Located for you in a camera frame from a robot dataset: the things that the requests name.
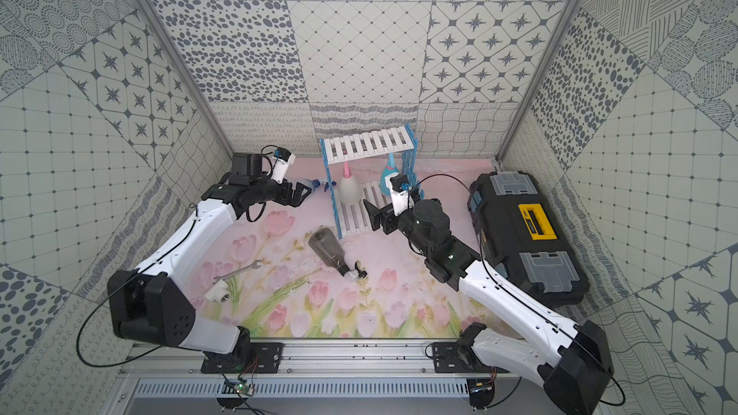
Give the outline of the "small green circuit board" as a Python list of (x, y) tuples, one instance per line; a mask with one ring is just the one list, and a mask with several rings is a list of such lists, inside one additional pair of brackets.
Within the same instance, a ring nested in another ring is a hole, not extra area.
[(245, 380), (226, 380), (226, 386), (239, 397), (251, 398), (254, 395), (254, 388)]

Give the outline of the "small white fitting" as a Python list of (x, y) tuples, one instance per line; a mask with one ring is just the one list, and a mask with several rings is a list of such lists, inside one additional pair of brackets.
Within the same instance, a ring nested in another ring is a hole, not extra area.
[(205, 294), (204, 298), (211, 303), (226, 303), (231, 298), (229, 286), (224, 280), (217, 281)]

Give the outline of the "silver wrench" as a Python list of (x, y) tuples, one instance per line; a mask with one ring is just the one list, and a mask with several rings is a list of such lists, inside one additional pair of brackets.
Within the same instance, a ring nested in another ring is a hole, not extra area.
[(244, 267), (240, 267), (240, 268), (238, 268), (238, 269), (236, 269), (236, 270), (234, 270), (234, 271), (232, 271), (232, 272), (230, 272), (228, 274), (225, 274), (223, 276), (215, 277), (214, 280), (213, 280), (213, 283), (214, 284), (218, 284), (221, 281), (225, 282), (226, 280), (228, 280), (230, 278), (234, 278), (234, 277), (240, 275), (243, 272), (250, 271), (250, 270), (258, 270), (262, 266), (263, 266), (263, 263), (261, 262), (261, 260), (260, 259), (257, 259), (256, 261), (253, 261), (251, 264), (248, 264), (248, 265), (246, 265)]

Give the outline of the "blue pink watering bottle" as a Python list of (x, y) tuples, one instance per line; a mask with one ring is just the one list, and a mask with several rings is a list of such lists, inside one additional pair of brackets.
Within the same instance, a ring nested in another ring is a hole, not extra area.
[(382, 169), (382, 174), (379, 180), (380, 191), (382, 192), (382, 195), (387, 196), (387, 197), (391, 196), (390, 178), (394, 177), (398, 173), (399, 173), (399, 170), (396, 165), (394, 154), (389, 153), (386, 166), (384, 167), (384, 169)]

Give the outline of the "aluminium mounting rail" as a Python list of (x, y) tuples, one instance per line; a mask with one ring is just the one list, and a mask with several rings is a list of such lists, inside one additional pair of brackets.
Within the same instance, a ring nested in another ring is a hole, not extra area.
[[(260, 375), (295, 378), (414, 377), (432, 376), (439, 370), (453, 375), (487, 376), (469, 359), (460, 359), (453, 341), (432, 343), (424, 339), (265, 339), (254, 344)], [(519, 377), (538, 377), (545, 355), (523, 340), (484, 330), (472, 347), (486, 366)]]

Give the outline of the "black yellow toolbox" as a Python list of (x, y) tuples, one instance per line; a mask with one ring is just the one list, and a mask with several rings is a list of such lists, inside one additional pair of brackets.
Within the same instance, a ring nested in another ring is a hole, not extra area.
[(468, 209), (493, 268), (547, 307), (581, 303), (589, 280), (537, 180), (492, 172), (470, 189)]

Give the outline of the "clear blue spray bottle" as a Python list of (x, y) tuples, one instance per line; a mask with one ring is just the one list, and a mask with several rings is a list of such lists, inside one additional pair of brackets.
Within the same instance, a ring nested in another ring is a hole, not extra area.
[(311, 192), (321, 190), (322, 192), (328, 192), (331, 186), (335, 186), (335, 181), (328, 182), (327, 180), (320, 179), (307, 179), (307, 178), (290, 178), (289, 179), (296, 189), (309, 189)]

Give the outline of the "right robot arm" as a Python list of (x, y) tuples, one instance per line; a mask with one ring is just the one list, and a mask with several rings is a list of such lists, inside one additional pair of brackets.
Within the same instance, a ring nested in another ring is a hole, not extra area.
[(373, 230), (401, 232), (425, 258), (432, 276), (482, 304), (522, 337), (476, 326), (463, 337), (473, 357), (543, 388), (566, 414), (592, 414), (613, 377), (605, 331), (579, 324), (532, 299), (489, 267), (484, 257), (452, 235), (450, 219), (436, 200), (420, 200), (401, 213), (392, 205), (363, 205)]

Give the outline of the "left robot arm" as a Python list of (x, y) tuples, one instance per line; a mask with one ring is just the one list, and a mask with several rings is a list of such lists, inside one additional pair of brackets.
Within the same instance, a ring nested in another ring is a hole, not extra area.
[(241, 372), (251, 366), (256, 354), (249, 330), (201, 316), (184, 287), (209, 246), (250, 207), (269, 202), (302, 205), (311, 189), (286, 180), (295, 159), (277, 147), (264, 171), (260, 155), (234, 155), (230, 172), (202, 195), (193, 215), (160, 249), (135, 269), (116, 271), (108, 282), (115, 336), (201, 352), (205, 373)]

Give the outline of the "pink floral table mat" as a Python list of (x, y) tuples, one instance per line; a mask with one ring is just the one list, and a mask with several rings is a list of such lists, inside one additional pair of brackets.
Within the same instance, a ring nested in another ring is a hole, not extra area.
[[(474, 322), (507, 336), (514, 330), (475, 300), (440, 284), (399, 232), (362, 232), (341, 242), (363, 280), (342, 277), (309, 247), (309, 238), (334, 226), (332, 198), (321, 190), (301, 207), (256, 207), (259, 220), (240, 218), (196, 264), (184, 286), (204, 317), (244, 326), (255, 337), (454, 338)], [(215, 277), (260, 259), (263, 266), (230, 278), (231, 298), (204, 294)]]

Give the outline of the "white pink watering bottle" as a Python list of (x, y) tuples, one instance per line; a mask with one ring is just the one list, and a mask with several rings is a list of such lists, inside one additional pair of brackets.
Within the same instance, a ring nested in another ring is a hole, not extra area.
[(363, 190), (361, 183), (353, 174), (349, 161), (343, 163), (342, 173), (342, 179), (337, 187), (339, 201), (346, 206), (358, 204), (363, 199)]

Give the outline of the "blue and white slatted shelf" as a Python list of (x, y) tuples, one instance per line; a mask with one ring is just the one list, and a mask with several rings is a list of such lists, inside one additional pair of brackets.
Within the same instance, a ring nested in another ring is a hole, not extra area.
[(319, 141), (325, 166), (328, 190), (332, 197), (332, 214), (339, 239), (355, 236), (371, 229), (369, 217), (362, 203), (345, 204), (337, 186), (343, 180), (343, 165), (347, 163), (361, 185), (363, 197), (381, 208), (390, 203), (390, 197), (381, 192), (382, 173), (389, 157), (411, 184), (417, 184), (415, 161), (418, 141), (411, 125), (390, 127), (371, 132), (335, 136)]

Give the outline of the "smoky grey spray bottle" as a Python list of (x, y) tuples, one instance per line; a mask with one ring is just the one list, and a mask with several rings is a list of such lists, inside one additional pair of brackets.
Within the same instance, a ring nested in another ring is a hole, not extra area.
[(309, 238), (309, 247), (315, 255), (328, 267), (336, 271), (344, 278), (351, 280), (362, 280), (367, 277), (367, 272), (357, 261), (350, 267), (345, 259), (345, 251), (330, 228), (321, 228)]

